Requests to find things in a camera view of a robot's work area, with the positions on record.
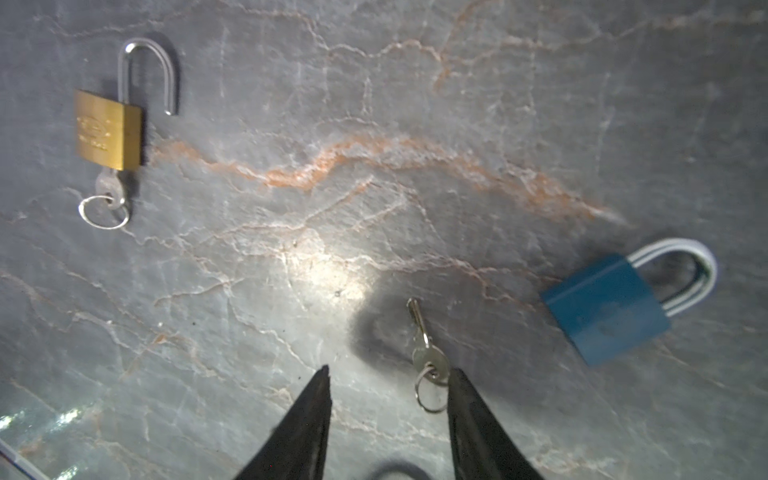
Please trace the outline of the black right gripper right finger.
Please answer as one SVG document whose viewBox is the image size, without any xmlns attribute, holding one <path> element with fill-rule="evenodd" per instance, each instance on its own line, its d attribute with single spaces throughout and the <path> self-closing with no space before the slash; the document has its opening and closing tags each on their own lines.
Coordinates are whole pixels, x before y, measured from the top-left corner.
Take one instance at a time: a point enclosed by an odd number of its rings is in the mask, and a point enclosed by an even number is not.
<svg viewBox="0 0 768 480">
<path fill-rule="evenodd" d="M 542 479 L 459 368 L 451 370 L 447 413 L 457 479 Z"/>
</svg>

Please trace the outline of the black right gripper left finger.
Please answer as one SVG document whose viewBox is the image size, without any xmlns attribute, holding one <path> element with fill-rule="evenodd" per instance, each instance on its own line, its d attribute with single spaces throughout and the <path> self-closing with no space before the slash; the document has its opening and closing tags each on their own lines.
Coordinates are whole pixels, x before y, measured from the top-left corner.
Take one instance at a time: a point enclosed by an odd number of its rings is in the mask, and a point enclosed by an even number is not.
<svg viewBox="0 0 768 480">
<path fill-rule="evenodd" d="M 322 479 L 331 412 L 329 366 L 323 365 L 235 479 Z"/>
</svg>

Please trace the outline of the silver key for blue padlock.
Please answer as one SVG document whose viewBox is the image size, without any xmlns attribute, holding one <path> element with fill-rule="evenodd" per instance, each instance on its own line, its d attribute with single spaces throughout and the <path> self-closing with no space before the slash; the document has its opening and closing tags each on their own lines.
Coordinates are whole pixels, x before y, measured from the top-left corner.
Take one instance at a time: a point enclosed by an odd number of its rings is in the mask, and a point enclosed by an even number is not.
<svg viewBox="0 0 768 480">
<path fill-rule="evenodd" d="M 409 298 L 406 308 L 413 320 L 417 333 L 415 347 L 412 352 L 412 364 L 418 375 L 414 382 L 414 393 L 419 407 L 430 414 L 439 414 L 446 410 L 447 404 L 441 407 L 426 406 L 420 395 L 420 387 L 424 380 L 441 388 L 447 388 L 450 378 L 451 366 L 446 354 L 434 344 L 427 331 L 427 325 L 421 312 L 419 301 Z"/>
</svg>

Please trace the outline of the brass padlock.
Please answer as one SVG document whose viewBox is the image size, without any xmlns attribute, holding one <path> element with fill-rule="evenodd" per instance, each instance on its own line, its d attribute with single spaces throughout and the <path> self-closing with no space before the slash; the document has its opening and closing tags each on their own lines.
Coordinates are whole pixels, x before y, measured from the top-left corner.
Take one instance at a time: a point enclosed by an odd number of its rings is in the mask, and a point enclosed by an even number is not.
<svg viewBox="0 0 768 480">
<path fill-rule="evenodd" d="M 130 98 L 131 55 L 146 48 L 156 55 L 164 75 L 164 111 L 178 113 L 177 68 L 156 41 L 136 37 L 118 52 L 118 95 L 115 100 L 79 90 L 75 95 L 77 151 L 85 160 L 116 171 L 133 172 L 141 166 L 143 110 Z"/>
</svg>

